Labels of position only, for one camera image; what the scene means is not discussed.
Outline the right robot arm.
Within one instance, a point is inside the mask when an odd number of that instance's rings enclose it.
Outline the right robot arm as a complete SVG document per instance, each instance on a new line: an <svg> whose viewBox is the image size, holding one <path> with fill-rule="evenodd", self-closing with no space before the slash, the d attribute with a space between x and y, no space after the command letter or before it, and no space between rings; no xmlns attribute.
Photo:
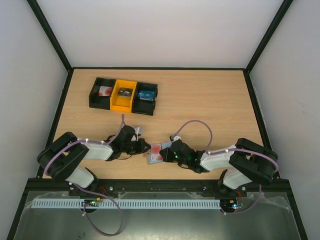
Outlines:
<svg viewBox="0 0 320 240"><path fill-rule="evenodd" d="M246 138L214 151L194 150L177 139L159 154L164 162L176 163L197 174L224 169L217 183L218 191L224 196L248 183L270 185L279 170L278 155L274 151Z"/></svg>

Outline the white red holder card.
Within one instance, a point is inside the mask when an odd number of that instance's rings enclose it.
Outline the white red holder card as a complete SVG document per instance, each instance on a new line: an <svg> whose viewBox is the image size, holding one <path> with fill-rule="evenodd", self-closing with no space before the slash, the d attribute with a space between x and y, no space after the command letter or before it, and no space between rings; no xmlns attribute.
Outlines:
<svg viewBox="0 0 320 240"><path fill-rule="evenodd" d="M113 88L111 86L100 86L98 90L98 95L100 97L110 97L112 94Z"/></svg>

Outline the blue VIP card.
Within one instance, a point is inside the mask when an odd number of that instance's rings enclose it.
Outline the blue VIP card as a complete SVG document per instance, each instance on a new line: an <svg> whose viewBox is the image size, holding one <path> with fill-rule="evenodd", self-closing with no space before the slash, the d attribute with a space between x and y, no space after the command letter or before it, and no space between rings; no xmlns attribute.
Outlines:
<svg viewBox="0 0 320 240"><path fill-rule="evenodd" d="M151 90L140 90L137 94L137 97L140 100L153 101L155 97L155 92Z"/></svg>

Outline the black stripe back card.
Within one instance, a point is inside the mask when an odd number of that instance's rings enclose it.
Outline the black stripe back card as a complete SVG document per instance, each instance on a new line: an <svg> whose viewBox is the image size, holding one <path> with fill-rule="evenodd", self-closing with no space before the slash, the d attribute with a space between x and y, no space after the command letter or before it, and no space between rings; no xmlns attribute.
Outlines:
<svg viewBox="0 0 320 240"><path fill-rule="evenodd" d="M133 89L132 88L125 88L125 87L121 87L118 90L118 96L120 97L127 97L130 98L133 94Z"/></svg>

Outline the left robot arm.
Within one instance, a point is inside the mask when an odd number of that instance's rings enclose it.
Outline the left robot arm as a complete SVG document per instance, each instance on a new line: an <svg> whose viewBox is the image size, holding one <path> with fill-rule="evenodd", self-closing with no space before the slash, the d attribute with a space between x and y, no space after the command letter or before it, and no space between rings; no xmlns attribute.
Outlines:
<svg viewBox="0 0 320 240"><path fill-rule="evenodd" d="M121 126L117 134L102 141L77 138L68 131L41 151L37 162L55 182L66 181L86 189L97 177L80 167L82 160L113 161L119 160L122 154L129 157L143 154L151 145L140 136L140 128L129 125Z"/></svg>

